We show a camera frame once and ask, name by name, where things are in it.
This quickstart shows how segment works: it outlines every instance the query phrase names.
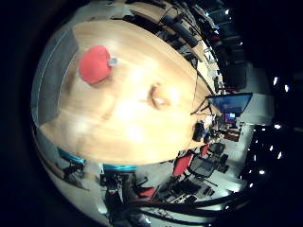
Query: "black chair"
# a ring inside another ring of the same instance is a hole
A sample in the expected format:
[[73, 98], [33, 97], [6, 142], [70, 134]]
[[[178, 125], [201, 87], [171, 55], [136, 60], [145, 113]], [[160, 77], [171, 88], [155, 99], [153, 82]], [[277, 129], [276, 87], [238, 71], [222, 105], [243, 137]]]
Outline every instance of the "black chair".
[[209, 12], [209, 17], [215, 24], [229, 21], [229, 15], [226, 15], [225, 9], [217, 9]]
[[192, 181], [186, 179], [184, 181], [181, 181], [179, 183], [177, 183], [173, 188], [173, 192], [175, 194], [188, 194], [188, 195], [194, 195], [196, 194], [199, 190], [200, 190], [200, 186], [196, 183], [193, 183]]
[[216, 9], [223, 9], [223, 2], [220, 0], [204, 0], [195, 2], [202, 9], [207, 11], [212, 11]]
[[214, 143], [209, 146], [209, 151], [213, 154], [221, 155], [225, 149], [225, 144], [222, 143]]
[[243, 89], [246, 87], [246, 77], [248, 71], [247, 61], [235, 62], [221, 68], [223, 82], [226, 87]]
[[64, 173], [64, 178], [67, 179], [68, 176], [77, 171], [83, 171], [85, 160], [74, 154], [68, 153], [61, 148], [58, 148], [59, 156], [69, 163], [69, 167], [64, 168], [62, 171]]
[[219, 27], [219, 33], [222, 39], [239, 35], [234, 23], [231, 21], [217, 24], [217, 26]]
[[161, 23], [169, 26], [180, 36], [180, 38], [185, 40], [190, 47], [195, 47], [198, 44], [198, 41], [191, 35], [190, 31], [184, 28], [180, 23], [177, 23], [177, 20], [178, 18], [174, 19], [171, 16], [166, 15], [162, 18]]
[[228, 46], [241, 45], [241, 36], [240, 35], [229, 36], [221, 39], [221, 41], [223, 44]]
[[208, 178], [215, 170], [215, 167], [215, 162], [196, 155], [187, 170], [196, 177]]

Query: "ceiling light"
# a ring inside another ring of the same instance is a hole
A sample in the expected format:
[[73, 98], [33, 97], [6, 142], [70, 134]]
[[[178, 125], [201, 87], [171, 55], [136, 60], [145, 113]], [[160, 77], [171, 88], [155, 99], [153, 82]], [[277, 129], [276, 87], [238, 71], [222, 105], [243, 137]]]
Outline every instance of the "ceiling light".
[[280, 159], [282, 157], [282, 152], [280, 152], [277, 156], [277, 159]]
[[290, 90], [290, 87], [287, 84], [285, 84], [284, 88], [285, 88], [285, 92], [288, 92]]
[[277, 77], [275, 77], [275, 78], [274, 78], [274, 85], [276, 85], [277, 80], [278, 80], [278, 78], [277, 78]]

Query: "office chair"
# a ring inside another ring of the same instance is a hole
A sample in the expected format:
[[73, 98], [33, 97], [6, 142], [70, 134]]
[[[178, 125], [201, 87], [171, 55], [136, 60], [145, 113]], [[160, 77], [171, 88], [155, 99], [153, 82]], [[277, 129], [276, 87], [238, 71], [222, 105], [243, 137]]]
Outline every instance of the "office chair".
[[215, 162], [196, 155], [187, 170], [196, 177], [208, 178], [215, 170], [215, 167]]
[[174, 177], [181, 176], [188, 168], [191, 159], [193, 157], [193, 154], [190, 152], [187, 155], [177, 158], [175, 163], [174, 163], [174, 168], [172, 171], [172, 175]]
[[209, 151], [215, 155], [220, 156], [225, 149], [225, 144], [222, 143], [214, 143], [209, 146]]
[[229, 21], [229, 15], [225, 14], [225, 9], [217, 9], [210, 11], [209, 17], [212, 19], [215, 25]]
[[247, 61], [235, 62], [221, 68], [223, 82], [227, 87], [243, 89], [246, 87], [246, 77], [248, 71]]
[[64, 168], [62, 171], [64, 173], [64, 178], [67, 179], [68, 176], [77, 171], [83, 171], [85, 160], [74, 154], [68, 153], [61, 148], [58, 148], [59, 156], [69, 163], [69, 167]]

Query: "small object on table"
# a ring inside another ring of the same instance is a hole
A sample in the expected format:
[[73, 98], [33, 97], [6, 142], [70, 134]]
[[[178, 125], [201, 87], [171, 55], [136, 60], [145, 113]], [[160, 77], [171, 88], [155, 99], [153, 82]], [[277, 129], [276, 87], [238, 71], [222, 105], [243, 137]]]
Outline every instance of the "small object on table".
[[94, 84], [107, 78], [116, 63], [117, 59], [111, 58], [105, 46], [95, 45], [81, 57], [79, 73], [85, 82]]
[[163, 84], [153, 85], [151, 88], [151, 101], [159, 110], [166, 110], [167, 107], [179, 104], [179, 91], [172, 86]]
[[195, 131], [193, 133], [192, 139], [197, 142], [201, 142], [201, 139], [205, 136], [204, 122], [197, 122], [195, 124]]

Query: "floor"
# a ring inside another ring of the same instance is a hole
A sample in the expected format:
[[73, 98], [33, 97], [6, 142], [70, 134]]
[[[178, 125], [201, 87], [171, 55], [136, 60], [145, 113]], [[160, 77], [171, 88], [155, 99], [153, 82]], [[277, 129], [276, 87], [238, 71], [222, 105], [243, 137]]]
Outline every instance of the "floor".
[[[226, 149], [224, 153], [228, 155], [227, 164], [229, 168], [225, 173], [226, 177], [230, 177], [236, 180], [239, 177], [242, 168], [244, 167], [244, 162], [247, 154], [247, 150], [252, 140], [254, 132], [254, 126], [245, 125], [242, 127], [241, 130], [241, 137], [238, 143], [222, 140], [223, 143], [226, 144]], [[68, 163], [62, 160], [59, 155], [57, 148], [53, 146], [45, 137], [43, 137], [40, 133], [38, 133], [39, 144], [43, 147], [43, 150], [46, 152], [46, 156], [58, 164], [59, 167], [65, 167]], [[143, 186], [157, 186], [162, 183], [165, 183], [168, 178], [171, 176], [173, 170], [173, 162], [165, 162], [161, 164], [154, 164], [154, 165], [143, 165], [138, 166], [136, 170], [137, 182], [141, 183], [144, 181], [145, 177], [148, 178], [148, 181], [143, 184]], [[96, 171], [88, 170], [93, 175], [98, 175]], [[107, 212], [107, 209], [104, 205], [103, 199], [105, 195], [105, 188], [100, 187], [96, 181], [92, 181], [89, 178], [83, 178], [81, 183], [83, 187], [88, 190], [83, 190], [73, 186], [70, 183], [66, 183], [65, 181], [58, 179], [55, 175], [53, 175], [48, 169], [47, 172], [54, 182], [54, 184], [59, 188], [59, 190], [70, 200], [76, 207], [78, 207], [83, 213], [91, 217], [96, 221], [100, 221], [102, 223], [106, 223], [108, 226], [108, 220], [104, 216]], [[209, 181], [215, 181], [216, 179], [211, 176]], [[198, 201], [206, 201], [211, 199], [216, 199], [219, 197], [227, 196], [231, 193], [230, 190], [226, 190], [224, 185], [213, 187], [215, 193], [212, 197], [204, 197], [202, 199], [198, 199]], [[208, 207], [208, 209], [215, 209], [219, 210], [222, 209], [222, 205]], [[185, 215], [180, 214], [173, 214], [170, 215], [174, 218], [180, 218], [182, 220], [188, 221], [205, 221], [205, 218], [193, 218]], [[162, 220], [158, 220], [155, 218], [151, 218], [151, 226], [172, 226], [171, 223], [165, 222]]]

